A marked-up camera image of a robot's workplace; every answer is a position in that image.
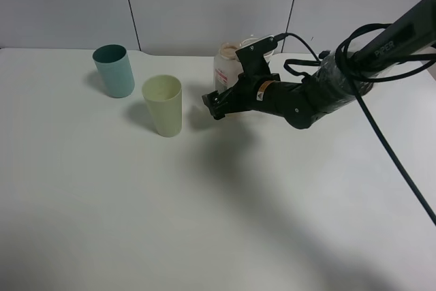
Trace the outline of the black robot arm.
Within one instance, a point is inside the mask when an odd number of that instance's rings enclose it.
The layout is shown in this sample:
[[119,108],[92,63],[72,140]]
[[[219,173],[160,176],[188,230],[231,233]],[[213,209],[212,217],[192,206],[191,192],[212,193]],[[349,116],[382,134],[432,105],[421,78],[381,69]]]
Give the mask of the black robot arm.
[[435,45],[435,0],[421,0],[392,24],[369,24],[354,31],[336,51],[312,61],[288,59],[286,71],[301,76],[299,83],[283,82],[270,71],[264,55],[289,33],[269,35],[236,51],[243,71],[223,92],[203,95],[211,116],[250,110],[283,117],[296,129],[307,129],[323,116],[365,95],[380,73],[407,61],[424,61],[419,70],[435,64],[435,55],[420,51]]

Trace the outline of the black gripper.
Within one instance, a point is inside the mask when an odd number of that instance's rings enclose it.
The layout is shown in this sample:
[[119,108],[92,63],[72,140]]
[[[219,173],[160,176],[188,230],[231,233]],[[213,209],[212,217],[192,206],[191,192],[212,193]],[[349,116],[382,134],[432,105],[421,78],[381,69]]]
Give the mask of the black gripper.
[[202,101],[215,120],[254,110],[282,117],[296,129],[307,129],[320,119],[320,111],[309,101],[306,83],[265,76],[253,80],[244,76],[222,93],[204,94]]

